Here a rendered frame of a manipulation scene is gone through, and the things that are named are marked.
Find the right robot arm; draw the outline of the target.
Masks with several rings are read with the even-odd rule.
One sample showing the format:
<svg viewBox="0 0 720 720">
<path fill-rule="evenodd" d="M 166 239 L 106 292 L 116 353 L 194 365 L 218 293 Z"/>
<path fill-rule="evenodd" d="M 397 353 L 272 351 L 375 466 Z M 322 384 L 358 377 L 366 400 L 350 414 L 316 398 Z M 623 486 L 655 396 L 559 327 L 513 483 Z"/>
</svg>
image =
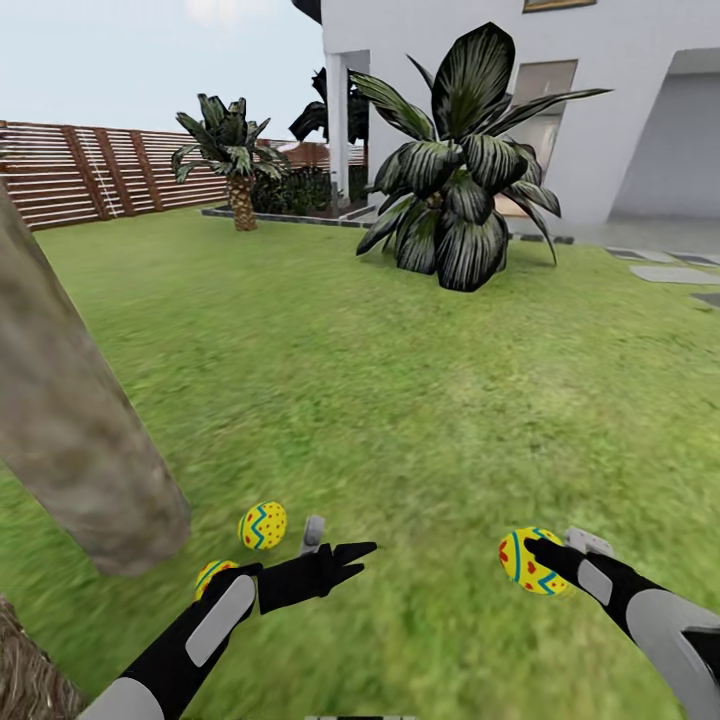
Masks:
<svg viewBox="0 0 720 720">
<path fill-rule="evenodd" d="M 583 588 L 647 656 L 691 720 L 720 720 L 720 615 L 663 590 L 577 527 L 557 545 L 525 539 L 535 561 Z"/>
</svg>

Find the easter egg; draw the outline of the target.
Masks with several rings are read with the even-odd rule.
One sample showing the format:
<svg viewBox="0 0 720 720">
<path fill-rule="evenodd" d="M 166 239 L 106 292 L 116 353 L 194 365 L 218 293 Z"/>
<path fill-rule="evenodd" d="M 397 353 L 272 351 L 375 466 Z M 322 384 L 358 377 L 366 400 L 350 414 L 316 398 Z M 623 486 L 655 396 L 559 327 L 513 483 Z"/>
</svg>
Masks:
<svg viewBox="0 0 720 720">
<path fill-rule="evenodd" d="M 499 545 L 499 561 L 503 569 L 521 585 L 533 593 L 543 596 L 557 595 L 563 592 L 569 582 L 558 573 L 535 561 L 535 554 L 524 545 L 525 539 L 541 537 L 562 545 L 561 541 L 540 527 L 525 527 L 509 533 Z"/>
<path fill-rule="evenodd" d="M 196 600 L 201 600 L 202 594 L 205 592 L 208 584 L 211 582 L 211 577 L 216 575 L 218 572 L 224 569 L 242 567 L 235 561 L 217 560 L 206 565 L 199 574 L 196 583 Z"/>
<path fill-rule="evenodd" d="M 239 521 L 237 533 L 249 549 L 265 550 L 277 545 L 285 534 L 285 509 L 273 501 L 259 503 L 245 513 Z"/>
</svg>

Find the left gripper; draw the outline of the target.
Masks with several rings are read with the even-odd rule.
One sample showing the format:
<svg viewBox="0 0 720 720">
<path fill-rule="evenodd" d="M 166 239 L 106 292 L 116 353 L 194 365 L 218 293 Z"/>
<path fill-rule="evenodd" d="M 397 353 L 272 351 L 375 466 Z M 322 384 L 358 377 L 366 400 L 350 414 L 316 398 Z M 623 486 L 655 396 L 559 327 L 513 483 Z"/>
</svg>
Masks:
<svg viewBox="0 0 720 720">
<path fill-rule="evenodd" d="M 286 606 L 311 599 L 326 597 L 331 588 L 365 569 L 364 564 L 350 562 L 375 551 L 376 542 L 338 544 L 334 551 L 330 543 L 319 545 L 318 552 L 285 561 L 282 564 Z"/>
</svg>

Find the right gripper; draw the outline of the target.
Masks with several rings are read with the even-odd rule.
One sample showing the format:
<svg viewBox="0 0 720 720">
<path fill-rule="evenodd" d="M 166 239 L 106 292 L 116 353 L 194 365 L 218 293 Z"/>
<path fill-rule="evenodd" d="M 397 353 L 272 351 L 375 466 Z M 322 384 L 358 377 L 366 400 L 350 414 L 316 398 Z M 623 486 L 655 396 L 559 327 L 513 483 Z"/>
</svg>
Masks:
<svg viewBox="0 0 720 720">
<path fill-rule="evenodd" d="M 566 565 L 573 555 L 579 554 L 578 551 L 557 545 L 544 537 L 541 537 L 539 541 L 536 539 L 525 539 L 524 545 L 531 553 L 535 554 L 535 561 L 537 563 L 541 563 L 541 565 L 548 567 L 551 571 L 558 573 L 569 583 L 572 582 L 571 577 L 569 577 L 567 573 Z"/>
</svg>

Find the wicker basket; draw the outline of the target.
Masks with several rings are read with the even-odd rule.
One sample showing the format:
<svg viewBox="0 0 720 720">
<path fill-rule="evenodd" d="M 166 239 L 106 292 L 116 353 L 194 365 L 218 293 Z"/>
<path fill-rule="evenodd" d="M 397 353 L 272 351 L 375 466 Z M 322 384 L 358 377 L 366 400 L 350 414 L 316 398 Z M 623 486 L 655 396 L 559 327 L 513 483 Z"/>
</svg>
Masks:
<svg viewBox="0 0 720 720">
<path fill-rule="evenodd" d="M 0 720 L 78 720 L 89 708 L 89 696 L 26 635 L 2 594 L 0 646 Z"/>
</svg>

